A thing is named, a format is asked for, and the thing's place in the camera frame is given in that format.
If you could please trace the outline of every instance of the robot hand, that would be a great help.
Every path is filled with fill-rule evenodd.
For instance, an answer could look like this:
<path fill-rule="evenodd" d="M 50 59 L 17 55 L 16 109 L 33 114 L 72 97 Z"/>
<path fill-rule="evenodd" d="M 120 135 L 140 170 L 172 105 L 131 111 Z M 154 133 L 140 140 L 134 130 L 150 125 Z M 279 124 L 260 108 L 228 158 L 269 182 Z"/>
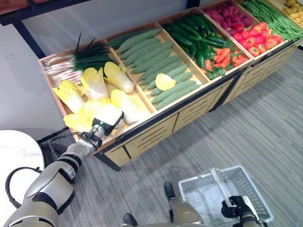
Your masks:
<path fill-rule="evenodd" d="M 258 214 L 247 196 L 229 197 L 232 207 L 228 207 L 226 202 L 222 202 L 221 213 L 226 218 L 240 217 L 240 223 L 234 227 L 260 227 Z"/>

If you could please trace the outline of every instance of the gray carpet floor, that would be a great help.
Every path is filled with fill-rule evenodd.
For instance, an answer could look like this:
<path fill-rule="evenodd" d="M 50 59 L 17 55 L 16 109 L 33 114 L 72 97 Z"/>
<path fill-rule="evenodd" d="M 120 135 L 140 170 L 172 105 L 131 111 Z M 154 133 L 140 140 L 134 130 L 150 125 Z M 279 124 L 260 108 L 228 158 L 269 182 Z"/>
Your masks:
<path fill-rule="evenodd" d="M 61 227 L 169 222 L 163 184 L 243 165 L 270 207 L 269 226 L 303 226 L 303 52 L 240 97 L 207 113 L 115 172 L 90 157 Z"/>

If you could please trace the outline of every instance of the endive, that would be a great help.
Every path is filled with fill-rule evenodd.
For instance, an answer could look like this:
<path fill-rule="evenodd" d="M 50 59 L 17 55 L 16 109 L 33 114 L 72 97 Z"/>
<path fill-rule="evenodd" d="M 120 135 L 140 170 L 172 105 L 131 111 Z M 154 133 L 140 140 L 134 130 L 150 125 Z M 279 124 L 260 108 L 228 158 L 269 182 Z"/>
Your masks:
<path fill-rule="evenodd" d="M 68 80 L 64 80 L 59 88 L 53 88 L 53 91 L 73 113 L 78 112 L 84 104 L 81 98 L 83 95 L 81 88 Z"/>
<path fill-rule="evenodd" d="M 105 80 L 114 84 L 125 93 L 131 93 L 134 90 L 133 82 L 126 76 L 125 71 L 119 66 L 108 61 L 104 66 Z"/>

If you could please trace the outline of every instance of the black cable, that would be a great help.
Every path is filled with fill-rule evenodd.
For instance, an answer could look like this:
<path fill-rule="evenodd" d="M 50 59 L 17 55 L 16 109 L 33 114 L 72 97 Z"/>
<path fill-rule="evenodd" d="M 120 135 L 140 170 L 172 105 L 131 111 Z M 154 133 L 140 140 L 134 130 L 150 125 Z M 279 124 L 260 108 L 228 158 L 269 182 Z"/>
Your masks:
<path fill-rule="evenodd" d="M 80 135 L 80 132 L 73 132 L 73 133 L 69 133 L 69 134 L 63 134 L 62 136 L 57 136 L 57 137 L 51 138 L 49 140 L 48 144 L 49 144 L 49 148 L 51 149 L 52 156 L 53 156 L 54 160 L 58 159 L 58 157 L 56 156 L 56 154 L 58 154 L 58 152 L 56 152 L 56 150 L 53 148 L 53 142 L 55 140 L 59 140 L 59 139 L 66 138 L 66 137 L 69 137 L 69 136 L 74 136 L 74 135 Z"/>
<path fill-rule="evenodd" d="M 16 207 L 17 209 L 18 209 L 19 207 L 21 207 L 21 204 L 18 203 L 18 202 L 15 200 L 15 198 L 12 197 L 12 195 L 11 195 L 11 193 L 10 193 L 9 185 L 10 185 L 10 181 L 11 181 L 12 176 L 13 176 L 16 172 L 18 172 L 19 170 L 21 170 L 21 169 L 31 169 L 31 170 L 33 170 L 33 171 L 39 173 L 39 174 L 42 173 L 42 170 L 39 170 L 39 167 L 37 167 L 36 169 L 31 168 L 31 167 L 19 167 L 19 168 L 13 170 L 13 171 L 8 175 L 8 177 L 6 178 L 6 181 L 5 181 L 5 191 L 6 191 L 6 194 L 8 195 L 9 201 L 10 201 L 10 202 L 14 205 L 14 207 Z"/>

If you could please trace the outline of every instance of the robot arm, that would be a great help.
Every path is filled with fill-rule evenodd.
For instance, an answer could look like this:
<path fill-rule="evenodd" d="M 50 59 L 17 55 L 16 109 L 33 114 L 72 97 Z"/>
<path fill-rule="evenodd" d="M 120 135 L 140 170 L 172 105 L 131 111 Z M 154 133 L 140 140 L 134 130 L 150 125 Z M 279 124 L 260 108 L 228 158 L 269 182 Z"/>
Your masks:
<path fill-rule="evenodd" d="M 25 193 L 21 207 L 10 216 L 4 227 L 58 226 L 58 215 L 75 195 L 72 184 L 77 171 L 85 158 L 102 145 L 101 138 L 109 135 L 123 118 L 123 112 L 113 106 L 110 108 L 110 118 L 95 118 L 90 132 L 83 132 L 77 143 L 71 144 L 36 178 Z"/>

